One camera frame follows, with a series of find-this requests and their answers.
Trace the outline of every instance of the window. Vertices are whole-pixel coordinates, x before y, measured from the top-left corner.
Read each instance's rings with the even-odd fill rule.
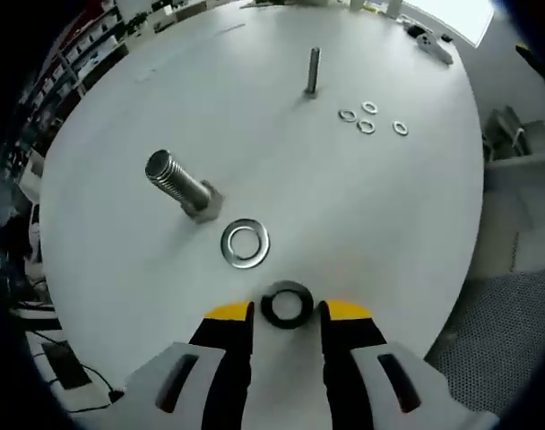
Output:
[[[494,15],[490,0],[404,0],[477,47]]]

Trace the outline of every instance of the black washer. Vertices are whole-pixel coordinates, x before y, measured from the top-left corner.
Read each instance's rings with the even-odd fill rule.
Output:
[[[292,293],[300,299],[300,314],[289,320],[279,318],[273,311],[273,300],[280,293]],[[292,280],[275,282],[261,298],[261,312],[270,324],[279,329],[292,330],[300,327],[308,321],[315,308],[312,294],[304,285]]]

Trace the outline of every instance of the small metal part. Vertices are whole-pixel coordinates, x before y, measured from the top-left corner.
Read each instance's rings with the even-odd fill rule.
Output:
[[[394,121],[392,123],[392,128],[400,136],[407,136],[408,135],[408,127],[404,123],[401,123],[400,121]]]
[[[378,113],[378,106],[371,101],[365,101],[364,103],[362,103],[362,108],[366,113],[370,115],[376,115]]]
[[[374,123],[372,121],[368,121],[367,119],[360,119],[356,126],[359,128],[359,130],[364,134],[372,134],[376,131],[376,127],[374,126]]]
[[[447,65],[452,65],[454,63],[454,59],[450,53],[437,43],[437,39],[434,35],[422,33],[416,38],[416,42],[422,51],[427,52],[431,56],[435,56],[441,62]]]
[[[207,181],[198,182],[167,150],[150,156],[145,175],[163,193],[181,203],[185,213],[197,223],[216,219],[223,197]]]
[[[250,230],[258,238],[258,249],[250,257],[241,257],[232,246],[233,237],[241,230]],[[227,262],[237,269],[252,269],[266,258],[271,248],[269,234],[264,225],[254,219],[237,219],[231,222],[221,236],[221,251]]]
[[[273,300],[281,293],[291,293],[300,300],[300,313],[294,318],[280,318],[274,312]],[[315,301],[308,288],[293,280],[281,280],[273,283],[261,298],[261,312],[264,319],[275,327],[293,330],[306,323],[315,309]]]
[[[354,123],[356,121],[356,112],[350,109],[341,109],[338,111],[338,116],[345,123]]]
[[[320,64],[320,47],[313,47],[310,50],[310,62],[308,64],[308,82],[305,93],[314,95],[318,81],[318,65]]]
[[[386,9],[385,15],[393,20],[396,20],[400,15],[400,9],[402,7],[403,0],[391,0],[388,2],[388,8]]]

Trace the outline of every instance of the wall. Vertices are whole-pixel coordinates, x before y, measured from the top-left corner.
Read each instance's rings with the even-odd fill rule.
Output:
[[[152,0],[116,0],[119,12],[125,23],[130,22],[134,16],[141,12],[150,13]]]
[[[521,37],[506,17],[496,15],[480,46],[474,48],[406,4],[402,13],[434,31],[454,36],[454,43],[470,77],[482,124],[492,109],[505,105],[511,106],[523,122],[545,121],[545,84],[515,52],[515,44],[521,41]]]

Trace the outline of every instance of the hex bolt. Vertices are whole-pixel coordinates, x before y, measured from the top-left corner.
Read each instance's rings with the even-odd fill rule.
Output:
[[[320,47],[313,47],[310,50],[310,62],[308,64],[308,83],[305,93],[314,95],[316,93],[316,83],[318,81],[318,65],[320,63]]]
[[[209,205],[211,191],[189,175],[167,150],[158,150],[150,156],[145,175],[189,210],[202,211]]]

